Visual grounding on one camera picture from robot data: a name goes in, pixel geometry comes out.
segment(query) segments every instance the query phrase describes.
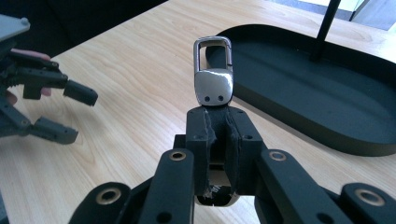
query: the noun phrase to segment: black tray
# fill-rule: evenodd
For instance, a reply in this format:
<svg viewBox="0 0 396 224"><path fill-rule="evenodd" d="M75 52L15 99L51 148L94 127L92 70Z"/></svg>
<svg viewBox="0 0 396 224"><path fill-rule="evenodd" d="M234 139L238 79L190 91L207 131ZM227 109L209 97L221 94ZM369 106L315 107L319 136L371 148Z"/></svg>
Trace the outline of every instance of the black tray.
<svg viewBox="0 0 396 224"><path fill-rule="evenodd" d="M278 27L228 29L233 44L233 94L320 143L360 156L396 152L396 64ZM224 49L207 48L211 67Z"/></svg>

